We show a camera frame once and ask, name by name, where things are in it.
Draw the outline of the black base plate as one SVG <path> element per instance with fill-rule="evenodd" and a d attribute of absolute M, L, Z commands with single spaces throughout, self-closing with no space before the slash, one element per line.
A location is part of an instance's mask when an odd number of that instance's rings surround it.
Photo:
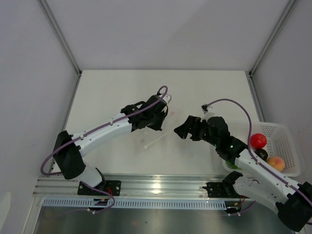
<path fill-rule="evenodd" d="M 209 198 L 240 198 L 233 185 L 229 185 L 223 182 L 207 182 L 202 187 L 206 190 Z"/>
<path fill-rule="evenodd" d="M 119 180 L 107 180 L 105 182 L 102 182 L 96 186 L 96 189 L 105 191 L 106 193 L 109 193 L 112 196 L 120 196 L 120 190 L 121 190 L 121 181 Z M 103 193 L 97 192 L 93 189 L 88 188 L 83 182 L 79 183 L 78 186 L 78 195 L 104 195 Z"/>

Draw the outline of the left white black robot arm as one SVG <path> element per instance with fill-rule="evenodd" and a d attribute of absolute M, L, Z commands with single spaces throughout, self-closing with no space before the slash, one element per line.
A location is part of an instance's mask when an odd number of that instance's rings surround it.
<path fill-rule="evenodd" d="M 170 95 L 157 93 L 147 101 L 127 105 L 108 123 L 93 130 L 69 134 L 62 131 L 58 134 L 53 158 L 66 180 L 77 179 L 87 185 L 95 195 L 106 189 L 106 181 L 98 168 L 88 166 L 83 157 L 103 143 L 123 134 L 150 128 L 160 131 L 168 114 Z"/>

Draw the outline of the green leafy vegetable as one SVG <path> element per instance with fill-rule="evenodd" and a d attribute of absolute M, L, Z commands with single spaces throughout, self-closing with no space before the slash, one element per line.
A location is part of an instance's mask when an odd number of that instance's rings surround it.
<path fill-rule="evenodd" d="M 230 163 L 229 161 L 225 161 L 226 165 L 228 168 L 233 169 L 233 170 L 242 170 L 241 168 L 237 167 L 236 165 Z"/>

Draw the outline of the red tomato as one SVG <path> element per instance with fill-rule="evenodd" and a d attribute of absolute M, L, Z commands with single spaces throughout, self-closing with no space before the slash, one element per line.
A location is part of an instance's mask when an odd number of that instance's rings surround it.
<path fill-rule="evenodd" d="M 263 134 L 257 133 L 250 137 L 249 143 L 253 149 L 262 149 L 267 144 L 267 138 Z"/>

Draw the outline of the dark purple fruit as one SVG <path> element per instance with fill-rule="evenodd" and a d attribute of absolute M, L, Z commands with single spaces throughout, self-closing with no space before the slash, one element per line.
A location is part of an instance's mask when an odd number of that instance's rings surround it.
<path fill-rule="evenodd" d="M 264 149 L 256 149 L 254 153 L 264 161 L 266 161 L 269 157 L 267 151 Z"/>

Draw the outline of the orange peach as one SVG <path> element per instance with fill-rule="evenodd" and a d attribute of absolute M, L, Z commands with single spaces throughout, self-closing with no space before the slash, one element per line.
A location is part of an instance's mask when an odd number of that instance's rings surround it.
<path fill-rule="evenodd" d="M 272 156 L 268 158 L 266 162 L 279 172 L 285 169 L 285 161 L 281 157 Z"/>

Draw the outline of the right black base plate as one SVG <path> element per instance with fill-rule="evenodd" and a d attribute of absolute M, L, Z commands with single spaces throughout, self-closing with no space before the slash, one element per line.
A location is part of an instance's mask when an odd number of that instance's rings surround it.
<path fill-rule="evenodd" d="M 209 198 L 240 198 L 233 185 L 229 185 L 223 182 L 207 182 L 202 187 L 206 190 Z"/>

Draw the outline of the aluminium corner post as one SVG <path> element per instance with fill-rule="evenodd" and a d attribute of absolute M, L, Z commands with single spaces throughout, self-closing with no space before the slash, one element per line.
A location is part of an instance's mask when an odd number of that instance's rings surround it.
<path fill-rule="evenodd" d="M 288 18 L 291 16 L 292 12 L 294 11 L 296 5 L 299 3 L 299 0 L 289 0 L 287 1 L 286 6 L 284 7 L 281 15 L 279 16 L 277 22 L 275 23 L 272 31 L 270 32 L 268 38 L 265 41 L 264 46 L 260 50 L 259 55 L 257 56 L 253 66 L 249 71 L 249 76 L 253 78 L 256 71 L 260 67 L 261 63 L 269 53 L 271 47 L 273 46 L 274 42 L 278 38 L 279 34 L 281 33 L 283 27 L 285 26 Z"/>
<path fill-rule="evenodd" d="M 49 23 L 50 27 L 52 28 L 55 37 L 57 38 L 61 48 L 63 49 L 65 55 L 67 56 L 67 58 L 70 61 L 70 64 L 72 66 L 72 68 L 74 69 L 76 75 L 78 77 L 81 76 L 81 69 L 77 63 L 77 60 L 74 57 L 74 54 L 61 30 L 61 27 L 56 19 L 56 17 L 54 16 L 53 11 L 51 10 L 48 1 L 46 0 L 37 0 L 37 3 L 39 5 L 39 7 L 41 8 L 43 14 L 45 15 L 47 22 Z"/>

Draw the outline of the clear zip top bag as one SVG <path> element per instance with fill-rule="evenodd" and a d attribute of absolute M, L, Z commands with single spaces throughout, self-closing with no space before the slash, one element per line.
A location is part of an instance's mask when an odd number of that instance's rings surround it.
<path fill-rule="evenodd" d="M 171 133 L 175 125 L 179 122 L 182 109 L 171 107 L 168 109 L 167 115 L 163 121 L 159 121 L 156 125 L 148 126 L 144 129 L 134 132 L 133 144 L 135 150 L 143 151 Z"/>

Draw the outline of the left aluminium corner post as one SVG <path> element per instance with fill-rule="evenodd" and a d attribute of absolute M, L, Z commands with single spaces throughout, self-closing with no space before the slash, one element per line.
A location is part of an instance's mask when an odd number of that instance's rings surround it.
<path fill-rule="evenodd" d="M 51 10 L 48 1 L 46 0 L 37 0 L 37 3 L 39 5 L 39 7 L 41 8 L 43 14 L 45 15 L 47 22 L 49 23 L 50 27 L 52 28 L 55 37 L 57 38 L 61 48 L 63 49 L 65 55 L 67 56 L 67 58 L 70 61 L 70 64 L 72 66 L 72 68 L 74 69 L 76 75 L 78 77 L 81 76 L 81 69 L 77 63 L 77 60 L 74 57 L 74 54 L 61 30 L 61 27 L 56 19 L 56 17 L 54 16 L 53 11 Z"/>

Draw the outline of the white perforated plastic basket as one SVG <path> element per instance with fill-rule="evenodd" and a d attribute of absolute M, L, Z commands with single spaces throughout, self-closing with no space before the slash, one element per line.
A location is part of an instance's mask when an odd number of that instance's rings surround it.
<path fill-rule="evenodd" d="M 227 122 L 231 135 L 247 143 L 249 123 L 247 121 L 231 120 Z M 288 128 L 281 124 L 268 122 L 253 122 L 252 135 L 263 134 L 267 138 L 264 150 L 269 157 L 278 156 L 285 161 L 282 174 L 296 177 L 301 174 L 298 153 Z"/>

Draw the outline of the aluminium rail frame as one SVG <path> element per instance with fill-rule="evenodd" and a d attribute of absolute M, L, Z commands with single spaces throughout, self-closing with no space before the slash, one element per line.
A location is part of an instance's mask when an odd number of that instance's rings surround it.
<path fill-rule="evenodd" d="M 222 182 L 221 176 L 171 176 L 171 175 L 107 175 L 106 180 L 121 181 L 120 196 L 116 198 L 134 199 L 199 199 L 208 198 L 202 187 L 207 182 Z M 104 195 L 78 195 L 79 181 L 66 180 L 61 176 L 37 179 L 33 196 L 108 198 L 105 191 L 95 191 Z"/>

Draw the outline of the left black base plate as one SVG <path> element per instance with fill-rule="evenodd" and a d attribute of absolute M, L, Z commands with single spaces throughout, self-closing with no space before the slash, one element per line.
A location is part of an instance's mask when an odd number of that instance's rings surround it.
<path fill-rule="evenodd" d="M 119 180 L 107 180 L 105 182 L 102 182 L 96 186 L 96 189 L 105 191 L 106 193 L 109 193 L 112 196 L 120 196 L 120 190 L 121 190 L 121 181 Z M 88 188 L 83 182 L 79 183 L 78 186 L 78 195 L 104 195 L 103 193 L 97 192 L 93 189 Z"/>

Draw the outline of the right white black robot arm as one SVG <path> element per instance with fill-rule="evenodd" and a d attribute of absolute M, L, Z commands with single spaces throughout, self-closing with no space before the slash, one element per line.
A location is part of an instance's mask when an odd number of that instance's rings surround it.
<path fill-rule="evenodd" d="M 312 185 L 299 182 L 283 175 L 254 154 L 243 141 L 232 136 L 222 117 L 204 120 L 188 116 L 187 120 L 174 129 L 181 138 L 191 137 L 193 141 L 203 140 L 215 147 L 224 160 L 248 172 L 256 181 L 245 178 L 239 172 L 228 175 L 223 183 L 227 196 L 245 195 L 277 214 L 280 221 L 294 232 L 310 225 L 312 218 Z"/>

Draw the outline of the right aluminium corner post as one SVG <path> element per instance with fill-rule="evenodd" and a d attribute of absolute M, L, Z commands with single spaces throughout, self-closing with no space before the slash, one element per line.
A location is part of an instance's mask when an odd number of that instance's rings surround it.
<path fill-rule="evenodd" d="M 261 63 L 269 53 L 271 47 L 273 46 L 274 42 L 278 38 L 279 34 L 281 33 L 283 27 L 285 26 L 288 18 L 291 16 L 292 12 L 294 11 L 296 5 L 299 3 L 299 0 L 289 0 L 287 1 L 286 6 L 284 7 L 281 15 L 279 16 L 277 22 L 275 23 L 272 31 L 270 32 L 268 38 L 265 41 L 264 46 L 260 50 L 259 55 L 257 56 L 253 66 L 249 71 L 249 76 L 253 78 L 256 71 L 260 67 Z"/>

